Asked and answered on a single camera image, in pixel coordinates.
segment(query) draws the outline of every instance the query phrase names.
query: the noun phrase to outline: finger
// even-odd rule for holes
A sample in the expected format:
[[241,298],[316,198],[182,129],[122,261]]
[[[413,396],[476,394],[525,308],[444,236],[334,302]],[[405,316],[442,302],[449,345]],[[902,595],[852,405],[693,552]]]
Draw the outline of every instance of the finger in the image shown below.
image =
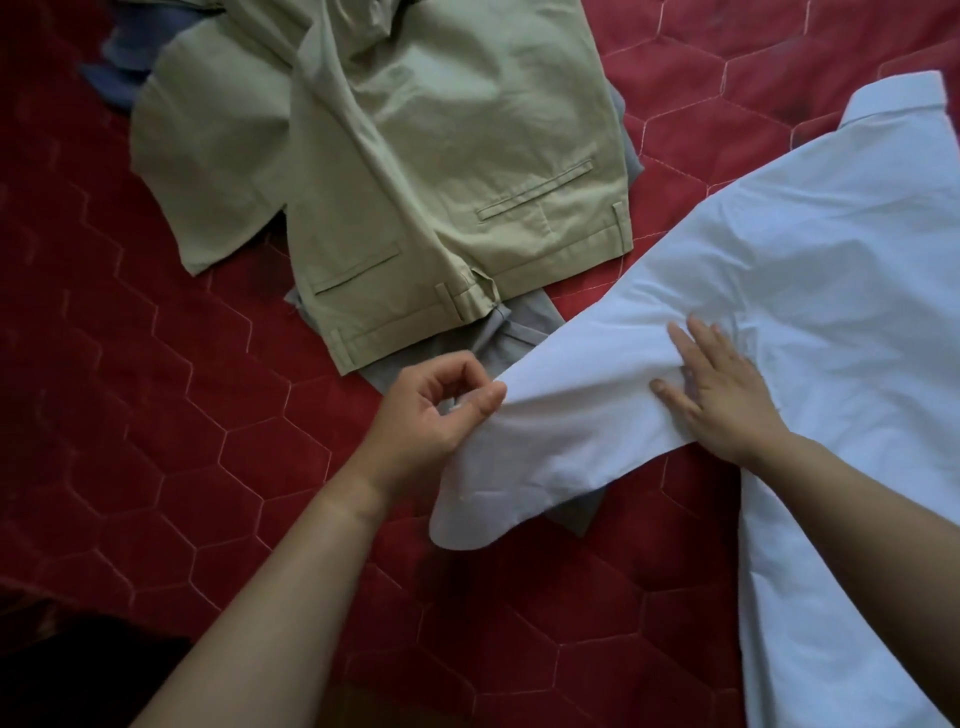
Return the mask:
[[704,376],[709,376],[713,371],[713,366],[709,359],[704,356],[704,353],[700,351],[700,347],[687,335],[686,331],[671,321],[666,326],[666,332],[670,336],[670,341],[680,352],[680,357],[686,368],[693,375],[693,380],[699,381]]
[[724,369],[730,363],[730,358],[717,340],[713,329],[693,316],[686,320],[686,327],[690,329],[690,335],[714,369]]
[[507,385],[502,381],[490,384],[470,393],[470,396],[450,412],[444,415],[443,422],[453,447],[456,449],[467,439],[467,436],[485,422],[490,415],[500,408],[507,396]]
[[729,359],[736,361],[737,359],[742,358],[740,356],[740,352],[738,352],[736,347],[733,345],[733,341],[727,338],[727,335],[723,332],[723,329],[720,328],[719,324],[714,324],[710,327],[710,330],[713,331],[713,335],[720,344],[720,348]]
[[437,356],[412,367],[421,394],[434,404],[490,384],[490,376],[472,352]]
[[700,405],[688,397],[680,387],[668,384],[662,379],[654,379],[650,382],[650,390],[675,415],[688,419],[700,413]]

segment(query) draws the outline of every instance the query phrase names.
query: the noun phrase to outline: left hand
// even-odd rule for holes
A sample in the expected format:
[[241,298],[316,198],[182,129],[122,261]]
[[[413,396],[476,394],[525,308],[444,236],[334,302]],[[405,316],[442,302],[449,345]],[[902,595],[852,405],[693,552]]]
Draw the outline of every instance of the left hand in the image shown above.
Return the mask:
[[[400,372],[363,443],[344,466],[387,502],[437,482],[468,435],[500,408],[507,385],[491,381],[470,352],[455,352]],[[463,397],[446,415],[437,405]]]

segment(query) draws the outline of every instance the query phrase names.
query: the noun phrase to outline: red quilted bedspread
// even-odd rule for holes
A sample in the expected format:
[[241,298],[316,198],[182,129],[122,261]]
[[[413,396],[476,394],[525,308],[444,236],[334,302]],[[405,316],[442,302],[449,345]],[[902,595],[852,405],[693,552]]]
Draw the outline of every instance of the red quilted bedspread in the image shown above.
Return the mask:
[[[955,0],[585,0],[646,171],[635,251],[551,287],[569,317],[725,183],[829,132],[878,76],[941,68]],[[378,395],[282,301],[281,230],[191,279],[78,78],[96,0],[0,3],[0,576],[200,635],[356,446]],[[443,552],[379,534],[338,679],[495,726],[737,726],[737,476],[701,450]]]

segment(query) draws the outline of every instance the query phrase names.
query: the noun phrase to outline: clothing pile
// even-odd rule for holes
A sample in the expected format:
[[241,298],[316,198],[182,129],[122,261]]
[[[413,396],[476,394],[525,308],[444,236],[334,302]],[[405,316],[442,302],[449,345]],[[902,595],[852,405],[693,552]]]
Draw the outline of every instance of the clothing pile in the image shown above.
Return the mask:
[[633,248],[641,167],[580,0],[218,7],[119,5],[85,73],[116,106],[136,80],[132,167],[189,272],[285,212],[288,301],[341,374],[383,392],[466,348],[497,376],[563,324],[544,285]]

